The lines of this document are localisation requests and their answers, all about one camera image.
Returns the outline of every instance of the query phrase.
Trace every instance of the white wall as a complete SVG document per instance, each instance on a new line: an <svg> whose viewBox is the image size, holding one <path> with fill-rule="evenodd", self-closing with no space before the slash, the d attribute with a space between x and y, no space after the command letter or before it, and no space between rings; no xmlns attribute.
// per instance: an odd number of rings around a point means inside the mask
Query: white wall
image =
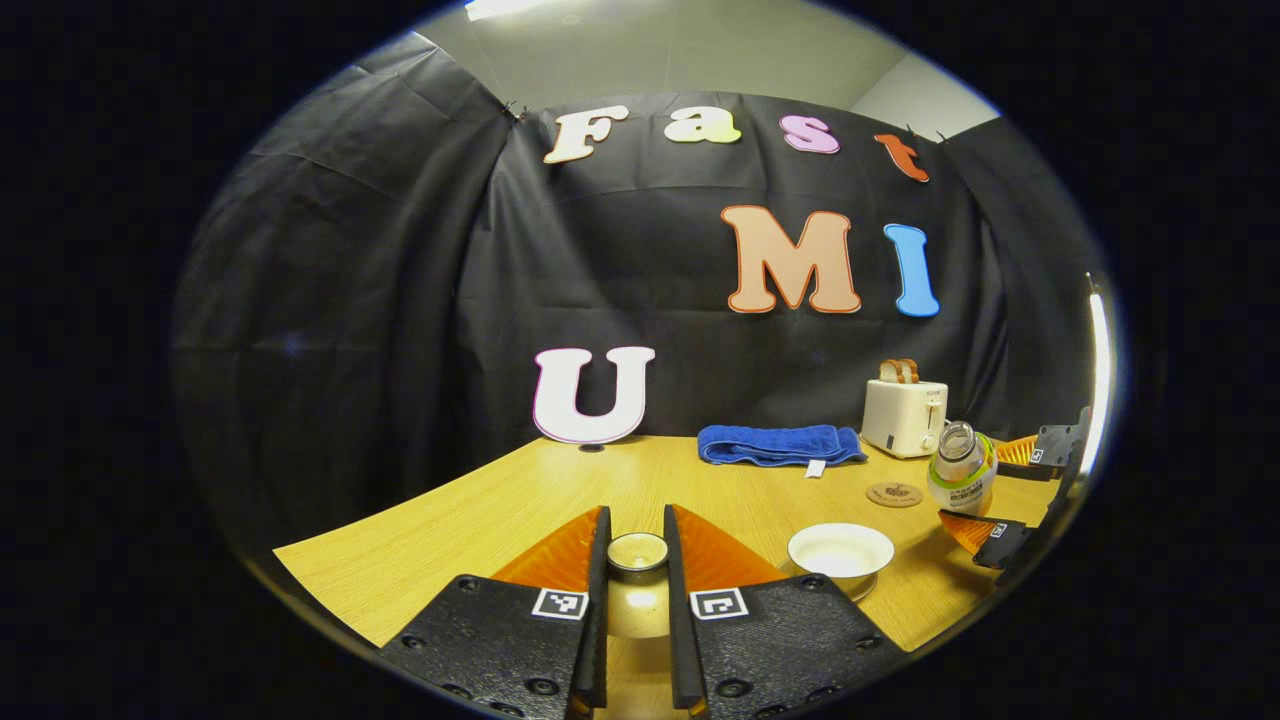
<svg viewBox="0 0 1280 720"><path fill-rule="evenodd" d="M1000 111L961 82L915 54L908 54L867 91L851 111L940 140L966 131Z"/></svg>

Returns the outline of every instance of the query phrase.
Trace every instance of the white bowl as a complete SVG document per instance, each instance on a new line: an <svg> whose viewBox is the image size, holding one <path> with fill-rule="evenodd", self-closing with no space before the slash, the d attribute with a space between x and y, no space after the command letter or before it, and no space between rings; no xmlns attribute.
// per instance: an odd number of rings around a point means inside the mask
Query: white bowl
<svg viewBox="0 0 1280 720"><path fill-rule="evenodd" d="M799 568L835 580L864 578L893 560L893 541L865 525L824 523L791 536L787 555Z"/></svg>

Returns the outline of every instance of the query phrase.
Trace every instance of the ceiling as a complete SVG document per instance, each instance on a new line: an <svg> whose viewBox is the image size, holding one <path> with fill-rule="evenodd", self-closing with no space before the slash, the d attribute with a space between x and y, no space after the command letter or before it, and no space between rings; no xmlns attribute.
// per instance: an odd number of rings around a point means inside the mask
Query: ceiling
<svg viewBox="0 0 1280 720"><path fill-rule="evenodd" d="M462 3L417 32L518 110L716 90L847 110L908 55L804 0L532 0L472 22Z"/></svg>

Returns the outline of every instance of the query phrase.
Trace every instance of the letter m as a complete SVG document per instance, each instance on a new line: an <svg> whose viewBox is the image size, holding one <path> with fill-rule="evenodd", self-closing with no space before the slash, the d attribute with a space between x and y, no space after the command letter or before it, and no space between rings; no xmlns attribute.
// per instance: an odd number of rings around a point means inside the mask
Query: letter m
<svg viewBox="0 0 1280 720"><path fill-rule="evenodd" d="M765 270L792 310L804 301L809 279L814 275L818 288L809 296L814 310L856 313L863 306L854 292L849 247L845 245L849 218L838 213L813 213L796 243L765 208L733 205L726 208L721 218L732 225L737 236L737 292L728 296L728 306L733 310L773 310L778 301L764 286Z"/></svg>

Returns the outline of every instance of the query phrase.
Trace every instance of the decorative letter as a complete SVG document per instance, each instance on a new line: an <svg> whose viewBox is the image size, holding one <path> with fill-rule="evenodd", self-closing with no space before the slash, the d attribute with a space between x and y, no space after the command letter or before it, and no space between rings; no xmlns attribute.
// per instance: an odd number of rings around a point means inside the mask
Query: decorative letter
<svg viewBox="0 0 1280 720"><path fill-rule="evenodd" d="M609 137L609 128L613 126L609 118L625 120L630 110L626 106L614 105L599 110L570 113L568 115L556 118L556 124L561 127L559 135L556 137L556 147L543 158L543 163L550 165L586 158L595 151L594 147L586 143L586 138L590 137L596 142L602 142L605 137Z"/></svg>
<svg viewBox="0 0 1280 720"><path fill-rule="evenodd" d="M733 114L721 108L685 108L671 114L675 120L663 133L676 142L733 142L742 133L733 128Z"/></svg>
<svg viewBox="0 0 1280 720"><path fill-rule="evenodd" d="M577 411L577 380L591 354L576 347L547 350L534 359L541 368L534 393L534 424L544 436L575 445L605 443L631 434L644 418L645 365L650 347L614 347L604 355L618 366L613 410L604 415Z"/></svg>
<svg viewBox="0 0 1280 720"><path fill-rule="evenodd" d="M820 313L856 313L863 301L854 292L854 275L849 268L845 234L849 218L837 213L818 211L805 220L800 242L792 245L786 231L765 208L733 205L721 218L737 234L737 292L728 296L728 306L739 313L768 313L777 299L764 288L764 272L787 306L795 310L804 300L809 278L818 275L818 290L809 305Z"/></svg>
<svg viewBox="0 0 1280 720"><path fill-rule="evenodd" d="M897 268L902 273L899 313L913 318L937 315L940 305L929 287L929 266L924 264L924 231L911 225L884 225L884 237L897 247Z"/></svg>
<svg viewBox="0 0 1280 720"><path fill-rule="evenodd" d="M827 133L827 123L818 118L805 118L803 115L787 115L778 120L782 129L787 131L787 145L804 152L823 152L831 155L840 150L840 142Z"/></svg>
<svg viewBox="0 0 1280 720"><path fill-rule="evenodd" d="M893 159L893 164L906 177L914 181L929 182L929 173L916 168L915 163L911 161L911 158L916 156L915 150L902 145L902 141L896 135L877 135L876 142L883 143L888 149L888 156Z"/></svg>

